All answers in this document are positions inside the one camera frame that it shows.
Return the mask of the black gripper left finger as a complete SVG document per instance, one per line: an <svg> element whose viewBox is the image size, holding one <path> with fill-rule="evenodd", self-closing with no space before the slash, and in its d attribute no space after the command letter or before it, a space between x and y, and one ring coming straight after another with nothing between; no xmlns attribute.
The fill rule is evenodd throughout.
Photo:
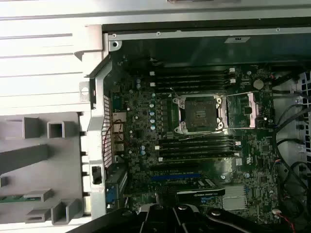
<svg viewBox="0 0 311 233"><path fill-rule="evenodd" d="M136 213L120 208L96 218L71 233L166 233L168 209L159 204L147 204Z"/></svg>

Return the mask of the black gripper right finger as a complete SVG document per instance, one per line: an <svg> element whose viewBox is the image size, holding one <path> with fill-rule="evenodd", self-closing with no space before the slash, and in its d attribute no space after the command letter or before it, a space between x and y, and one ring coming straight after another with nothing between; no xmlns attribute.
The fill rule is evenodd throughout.
<svg viewBox="0 0 311 233"><path fill-rule="evenodd" d="M180 204L172 208L179 233L258 233L259 225L223 209L211 208L206 214L197 207Z"/></svg>

